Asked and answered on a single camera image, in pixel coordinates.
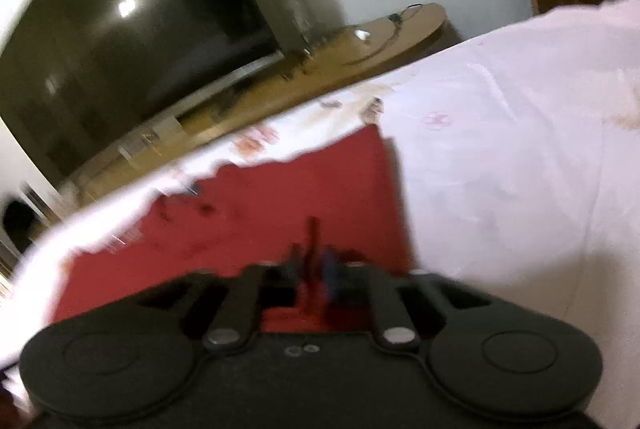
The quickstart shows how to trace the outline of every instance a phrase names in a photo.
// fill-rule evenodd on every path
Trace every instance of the bed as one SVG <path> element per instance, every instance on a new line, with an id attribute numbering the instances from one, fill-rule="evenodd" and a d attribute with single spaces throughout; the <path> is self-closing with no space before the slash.
<path id="1" fill-rule="evenodd" d="M 0 311 L 0 364 L 48 322 L 78 250 L 223 162 L 287 160 L 377 122 L 415 266 L 587 332 L 605 372 L 588 412 L 640 423 L 640 0 L 558 8 L 325 95 L 150 174 L 50 229 Z M 26 399 L 17 372 L 7 387 Z"/>

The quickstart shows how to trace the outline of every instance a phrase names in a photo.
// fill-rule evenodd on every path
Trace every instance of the circular cover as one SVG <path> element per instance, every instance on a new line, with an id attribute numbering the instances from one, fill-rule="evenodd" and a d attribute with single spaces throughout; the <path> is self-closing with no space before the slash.
<path id="1" fill-rule="evenodd" d="M 460 311 L 434 338 L 428 365 L 453 396 L 501 417 L 546 417 L 595 390 L 602 358 L 584 333 L 510 305 Z"/>
<path id="2" fill-rule="evenodd" d="M 128 306 L 44 329 L 24 347 L 20 375 L 33 401 L 48 411 L 121 417 L 174 392 L 193 361 L 193 345 L 171 316 Z"/>

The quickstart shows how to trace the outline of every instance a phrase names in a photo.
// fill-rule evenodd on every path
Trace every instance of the television screen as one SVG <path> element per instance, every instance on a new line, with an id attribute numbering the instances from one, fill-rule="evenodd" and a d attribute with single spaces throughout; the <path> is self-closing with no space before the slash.
<path id="1" fill-rule="evenodd" d="M 254 0 L 33 0 L 0 116 L 58 184 L 140 123 L 278 45 Z"/>

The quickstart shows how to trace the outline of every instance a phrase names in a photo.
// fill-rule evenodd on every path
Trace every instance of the television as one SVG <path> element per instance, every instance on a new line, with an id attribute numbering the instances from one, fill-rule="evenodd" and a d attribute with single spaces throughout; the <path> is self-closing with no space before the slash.
<path id="1" fill-rule="evenodd" d="M 32 0 L 0 116 L 57 186 L 281 57 L 255 0 Z"/>

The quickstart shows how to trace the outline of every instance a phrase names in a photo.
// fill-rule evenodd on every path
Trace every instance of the red fabric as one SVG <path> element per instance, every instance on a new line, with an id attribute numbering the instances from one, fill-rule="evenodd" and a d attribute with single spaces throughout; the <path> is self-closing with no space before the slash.
<path id="1" fill-rule="evenodd" d="M 388 155 L 375 126 L 286 163 L 223 165 L 198 182 L 197 196 L 161 197 L 139 222 L 142 239 L 116 252 L 76 257 L 53 320 L 58 321 L 196 269 L 233 276 L 250 263 L 283 261 L 293 243 L 330 245 L 342 259 L 393 272 L 409 258 Z M 264 313 L 263 330 L 316 331 L 349 321 L 332 316 L 311 282 L 305 308 Z"/>

